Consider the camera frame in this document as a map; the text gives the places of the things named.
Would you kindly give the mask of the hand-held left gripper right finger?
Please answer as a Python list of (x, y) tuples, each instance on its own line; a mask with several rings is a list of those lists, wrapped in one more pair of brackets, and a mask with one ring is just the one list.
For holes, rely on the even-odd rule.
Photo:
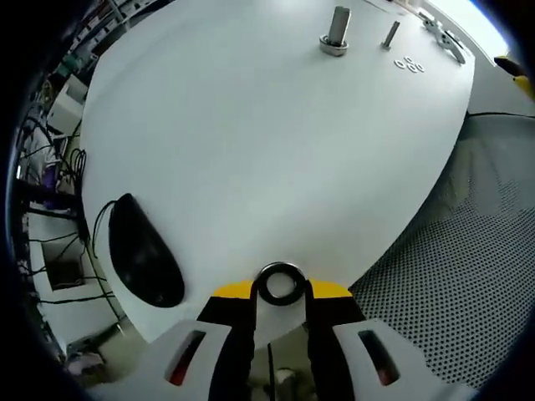
[(307, 281), (308, 358), (320, 400), (433, 400), (423, 354), (387, 324), (366, 320), (352, 294)]

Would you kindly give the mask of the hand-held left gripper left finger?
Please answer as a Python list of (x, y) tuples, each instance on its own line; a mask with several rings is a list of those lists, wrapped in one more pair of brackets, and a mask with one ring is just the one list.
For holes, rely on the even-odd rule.
[(197, 319), (180, 321), (150, 345), (149, 399), (249, 399), (256, 316), (254, 282), (215, 290)]

